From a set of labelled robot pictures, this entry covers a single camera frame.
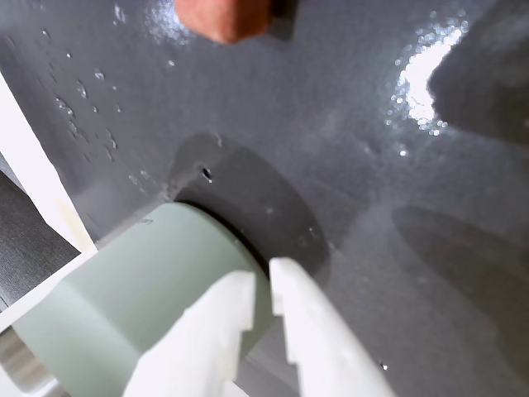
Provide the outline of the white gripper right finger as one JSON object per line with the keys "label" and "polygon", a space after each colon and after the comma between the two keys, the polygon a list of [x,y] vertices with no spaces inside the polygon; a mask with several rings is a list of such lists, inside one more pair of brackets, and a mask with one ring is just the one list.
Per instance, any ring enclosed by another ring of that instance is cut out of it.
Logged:
{"label": "white gripper right finger", "polygon": [[288,257],[269,261],[273,313],[301,396],[395,396],[381,370],[313,278]]}

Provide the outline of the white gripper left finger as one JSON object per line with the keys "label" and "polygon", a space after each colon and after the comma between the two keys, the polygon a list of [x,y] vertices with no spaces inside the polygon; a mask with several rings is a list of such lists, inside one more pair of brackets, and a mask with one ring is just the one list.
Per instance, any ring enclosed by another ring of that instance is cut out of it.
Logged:
{"label": "white gripper left finger", "polygon": [[245,396],[235,385],[241,339],[253,328],[255,274],[223,276],[137,362],[125,396]]}

